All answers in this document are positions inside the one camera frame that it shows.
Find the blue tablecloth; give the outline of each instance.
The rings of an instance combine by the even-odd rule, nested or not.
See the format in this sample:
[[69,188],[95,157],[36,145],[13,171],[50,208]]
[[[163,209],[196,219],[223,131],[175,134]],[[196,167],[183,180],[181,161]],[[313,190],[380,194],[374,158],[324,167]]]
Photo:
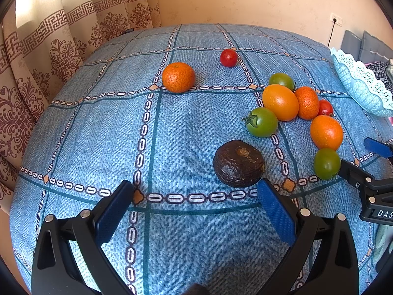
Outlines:
[[[220,64],[225,48],[240,56],[234,68]],[[195,87],[185,94],[162,87],[162,70],[173,62],[195,70]],[[376,275],[371,257],[377,226],[359,220],[356,189],[339,177],[316,177],[310,121],[280,122],[270,138],[250,136],[240,121],[262,105],[263,88],[276,72],[332,103],[345,135],[337,151],[341,158],[376,178],[391,176],[389,163],[362,143],[367,136],[389,141],[392,126],[345,92],[322,44],[249,25],[177,25],[124,34],[92,54],[34,129],[10,223],[26,284],[45,215],[76,216],[128,179],[138,185],[137,205],[103,250],[131,290],[174,295],[197,282],[212,295],[254,295],[288,246],[258,203],[255,187],[233,189],[215,176],[216,149],[239,139],[262,152],[265,176],[280,194],[319,216],[346,214],[363,290]],[[317,247],[295,287],[305,281]],[[96,287],[75,243],[72,248],[87,284]]]

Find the dark brown avocado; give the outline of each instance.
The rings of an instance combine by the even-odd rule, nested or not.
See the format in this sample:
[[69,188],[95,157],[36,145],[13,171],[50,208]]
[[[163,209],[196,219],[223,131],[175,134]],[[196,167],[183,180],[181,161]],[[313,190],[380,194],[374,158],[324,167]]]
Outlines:
[[265,161],[253,146],[233,140],[217,149],[213,168],[221,182],[234,188],[246,188],[261,179]]

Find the green tomato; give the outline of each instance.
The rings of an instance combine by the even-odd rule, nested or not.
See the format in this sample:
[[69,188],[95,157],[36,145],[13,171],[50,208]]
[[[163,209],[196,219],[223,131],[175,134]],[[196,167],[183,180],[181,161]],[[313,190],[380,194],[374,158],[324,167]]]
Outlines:
[[281,84],[291,91],[294,90],[295,84],[292,78],[285,73],[274,73],[270,78],[269,78],[269,85],[270,84]]
[[341,160],[335,150],[321,148],[314,157],[314,171],[321,180],[330,180],[341,167]]
[[245,121],[248,132],[258,138],[272,135],[278,126],[276,115],[268,108],[255,108],[242,121]]

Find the wall socket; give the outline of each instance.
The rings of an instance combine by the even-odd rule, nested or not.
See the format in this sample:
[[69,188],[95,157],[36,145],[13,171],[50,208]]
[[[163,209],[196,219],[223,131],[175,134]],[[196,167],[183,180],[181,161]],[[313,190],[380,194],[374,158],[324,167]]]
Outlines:
[[343,26],[343,18],[342,18],[342,17],[339,17],[337,14],[330,13],[330,21],[331,21],[331,22],[334,22],[334,21],[333,21],[333,18],[334,18],[334,17],[337,19],[336,24],[342,27],[342,26]]

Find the scalloped basket rim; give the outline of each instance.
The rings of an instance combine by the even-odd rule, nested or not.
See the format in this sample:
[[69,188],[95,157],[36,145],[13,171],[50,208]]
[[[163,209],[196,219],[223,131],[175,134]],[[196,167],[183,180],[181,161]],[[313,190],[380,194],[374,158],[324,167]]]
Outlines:
[[337,51],[334,47],[332,47],[332,48],[330,49],[330,53],[331,53],[332,56],[334,56],[334,57],[336,58],[337,62],[339,62],[341,65],[344,65],[344,66],[348,69],[349,74],[351,75],[351,78],[352,78],[352,79],[354,79],[354,80],[356,80],[356,81],[361,81],[361,82],[363,82],[364,85],[367,87],[368,91],[369,91],[370,93],[372,93],[373,95],[378,96],[379,98],[380,98],[379,93],[376,92],[376,91],[374,91],[373,89],[371,89],[372,86],[369,85],[369,82],[366,81],[366,80],[362,80],[362,79],[360,79],[360,78],[355,78],[355,77],[353,77],[352,72],[351,72],[351,69],[350,69],[345,63],[339,61],[339,59],[337,58],[336,54],[342,53],[342,54],[344,54],[344,57],[346,57],[346,58],[351,58],[353,62],[357,63],[357,64],[360,65],[360,66],[363,66],[365,71],[370,72],[370,73],[372,74],[372,76],[374,77],[374,81],[379,81],[379,82],[381,82],[381,83],[382,83],[382,86],[383,86],[383,88],[384,88],[384,90],[386,90],[386,92],[389,92],[389,93],[390,93],[390,103],[386,103],[386,105],[391,106],[391,107],[386,107],[384,101],[382,101],[382,99],[381,99],[382,107],[383,107],[385,110],[390,110],[390,111],[392,112],[392,116],[393,116],[393,99],[392,99],[393,95],[392,95],[392,93],[391,93],[389,90],[386,89],[385,84],[384,84],[381,80],[378,80],[378,79],[375,77],[375,73],[374,73],[372,70],[366,68],[366,66],[364,65],[364,63],[363,63],[362,61],[355,61],[355,59],[353,58],[352,54],[345,53],[345,52],[344,52],[343,50],[341,50],[341,49],[339,49],[339,50]]

